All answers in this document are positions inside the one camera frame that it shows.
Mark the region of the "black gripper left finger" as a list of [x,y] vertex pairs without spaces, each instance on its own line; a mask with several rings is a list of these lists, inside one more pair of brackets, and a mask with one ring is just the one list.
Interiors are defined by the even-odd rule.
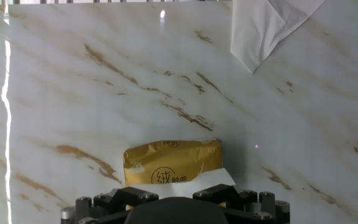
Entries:
[[159,199],[155,193],[133,187],[112,189],[94,197],[80,197],[74,206],[60,210],[61,224],[125,224],[129,207]]

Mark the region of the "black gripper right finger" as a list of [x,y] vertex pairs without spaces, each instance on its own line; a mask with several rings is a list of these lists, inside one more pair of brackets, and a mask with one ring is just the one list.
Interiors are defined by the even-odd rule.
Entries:
[[290,224],[290,203],[277,200],[269,191],[238,191],[233,185],[219,184],[193,194],[194,200],[215,204],[224,215],[223,223]]

